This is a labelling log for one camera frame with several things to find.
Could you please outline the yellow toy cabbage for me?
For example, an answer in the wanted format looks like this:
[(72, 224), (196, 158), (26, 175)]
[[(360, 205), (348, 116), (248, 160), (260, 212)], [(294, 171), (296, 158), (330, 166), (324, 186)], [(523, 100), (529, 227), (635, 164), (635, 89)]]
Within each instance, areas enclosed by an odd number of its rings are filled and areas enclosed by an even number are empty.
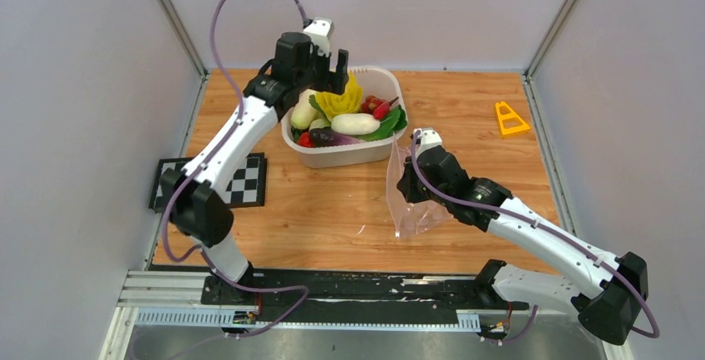
[(362, 98), (363, 89), (360, 87), (347, 89), (341, 95), (331, 92), (317, 92), (314, 95), (319, 110), (329, 121), (335, 116), (358, 113)]

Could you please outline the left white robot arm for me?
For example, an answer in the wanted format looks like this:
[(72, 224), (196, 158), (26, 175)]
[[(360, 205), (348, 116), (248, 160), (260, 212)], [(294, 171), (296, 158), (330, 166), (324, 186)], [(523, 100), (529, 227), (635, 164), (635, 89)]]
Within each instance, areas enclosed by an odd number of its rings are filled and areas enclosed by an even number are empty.
[(200, 247), (208, 265), (224, 279), (223, 294), (244, 304), (254, 296), (245, 276), (249, 261), (232, 235), (234, 215), (225, 203), (227, 187), (254, 146), (299, 101), (307, 89), (343, 93), (348, 82), (348, 52), (331, 65), (330, 32), (308, 27), (286, 32), (243, 91), (234, 114), (211, 142), (180, 170), (168, 169), (160, 186), (168, 198), (165, 217)]

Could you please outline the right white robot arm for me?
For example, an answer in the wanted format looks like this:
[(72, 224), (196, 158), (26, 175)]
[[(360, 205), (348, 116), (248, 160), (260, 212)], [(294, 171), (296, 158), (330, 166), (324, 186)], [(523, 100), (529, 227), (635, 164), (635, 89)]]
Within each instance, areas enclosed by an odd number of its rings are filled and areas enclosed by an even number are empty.
[(432, 201), (460, 223), (509, 240), (559, 272), (550, 277), (490, 260), (474, 287), (482, 306), (506, 301), (550, 308), (575, 316), (588, 332), (614, 345), (631, 333), (660, 337), (647, 304), (647, 262), (636, 253), (617, 255), (563, 231), (504, 186), (470, 177), (440, 144), (412, 142), (397, 189), (406, 202)]

